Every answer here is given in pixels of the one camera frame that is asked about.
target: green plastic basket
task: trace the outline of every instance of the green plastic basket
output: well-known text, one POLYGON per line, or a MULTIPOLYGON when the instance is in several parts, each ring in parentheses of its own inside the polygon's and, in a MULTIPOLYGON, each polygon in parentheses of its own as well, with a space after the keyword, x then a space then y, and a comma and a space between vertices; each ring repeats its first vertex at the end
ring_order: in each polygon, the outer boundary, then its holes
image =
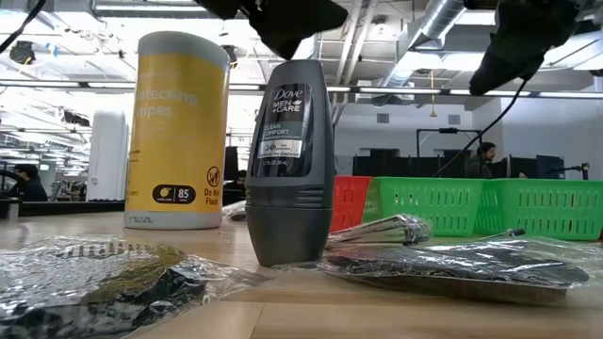
POLYGON ((596 240, 603 225, 603 182, 500 179, 485 182, 479 234, 523 228, 527 234, 596 240))
POLYGON ((363 222, 407 213, 430 220, 435 236, 471 236, 483 180, 373 178, 363 222))

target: gray deodorant bottle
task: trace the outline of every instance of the gray deodorant bottle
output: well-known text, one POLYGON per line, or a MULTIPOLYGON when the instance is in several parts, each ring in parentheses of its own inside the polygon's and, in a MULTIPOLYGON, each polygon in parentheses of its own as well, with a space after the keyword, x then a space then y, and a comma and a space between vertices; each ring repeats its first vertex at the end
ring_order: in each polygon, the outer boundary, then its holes
POLYGON ((334 139, 322 66, 274 69, 247 171, 247 223, 261 266, 317 260, 333 214, 334 139))

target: wrapped package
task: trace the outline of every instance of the wrapped package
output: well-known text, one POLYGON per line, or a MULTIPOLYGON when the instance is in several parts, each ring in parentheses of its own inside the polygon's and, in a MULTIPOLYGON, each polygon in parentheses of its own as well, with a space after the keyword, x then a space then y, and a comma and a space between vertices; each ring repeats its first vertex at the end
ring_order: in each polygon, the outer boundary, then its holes
POLYGON ((246 221, 245 204, 246 201, 235 202, 222 208, 222 216, 232 221, 246 221))
POLYGON ((119 338, 265 280, 168 246, 54 237, 0 252, 0 337, 119 338))
POLYGON ((415 245, 428 241, 432 225, 422 218, 399 214, 329 235, 328 248, 348 244, 398 243, 415 245))
POLYGON ((296 267, 451 297, 538 305, 603 304, 601 246, 551 239, 497 237, 451 246, 357 246, 296 267))

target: red basket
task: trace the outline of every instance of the red basket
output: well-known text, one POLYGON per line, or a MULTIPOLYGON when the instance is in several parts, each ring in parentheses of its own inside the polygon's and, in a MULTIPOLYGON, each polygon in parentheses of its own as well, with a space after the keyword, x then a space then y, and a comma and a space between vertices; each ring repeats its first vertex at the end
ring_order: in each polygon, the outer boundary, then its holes
POLYGON ((362 223, 370 179, 371 177, 335 176, 331 232, 347 230, 362 223))

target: wooden table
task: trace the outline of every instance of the wooden table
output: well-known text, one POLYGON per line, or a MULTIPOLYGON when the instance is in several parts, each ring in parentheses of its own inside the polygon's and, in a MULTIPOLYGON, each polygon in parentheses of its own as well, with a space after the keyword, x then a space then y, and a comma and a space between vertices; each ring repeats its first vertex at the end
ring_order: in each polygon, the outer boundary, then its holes
MULTIPOLYGON (((0 249, 52 235, 114 234, 172 243, 251 271, 258 266, 244 225, 217 230, 125 230, 121 213, 20 218, 0 222, 0 249)), ((520 307, 390 292, 312 272, 290 272, 225 301, 137 333, 137 338, 551 339, 603 338, 603 310, 520 307)))

